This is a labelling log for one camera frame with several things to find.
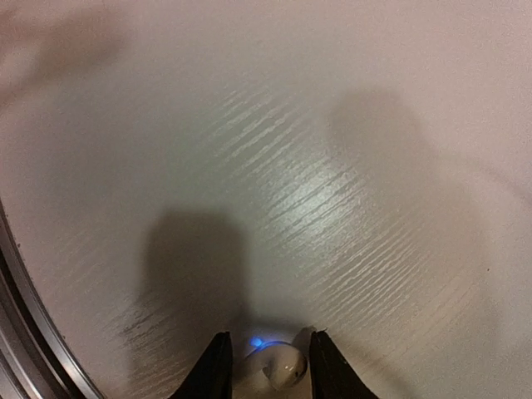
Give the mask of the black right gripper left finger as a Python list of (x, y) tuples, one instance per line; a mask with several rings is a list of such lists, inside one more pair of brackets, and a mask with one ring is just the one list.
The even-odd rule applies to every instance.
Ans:
[(233, 394), (230, 332), (218, 332), (169, 399), (230, 399)]

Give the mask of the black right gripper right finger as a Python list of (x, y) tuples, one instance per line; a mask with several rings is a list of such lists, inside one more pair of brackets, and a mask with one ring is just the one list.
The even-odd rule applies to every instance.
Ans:
[(314, 399), (377, 399), (326, 331), (312, 332), (309, 370)]

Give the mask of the white earbud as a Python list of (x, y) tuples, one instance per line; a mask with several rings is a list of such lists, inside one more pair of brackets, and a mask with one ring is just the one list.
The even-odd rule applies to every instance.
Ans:
[(269, 387), (283, 391), (299, 384), (308, 370), (308, 358), (292, 343), (253, 336), (251, 351), (234, 367), (234, 381), (243, 382), (261, 373)]

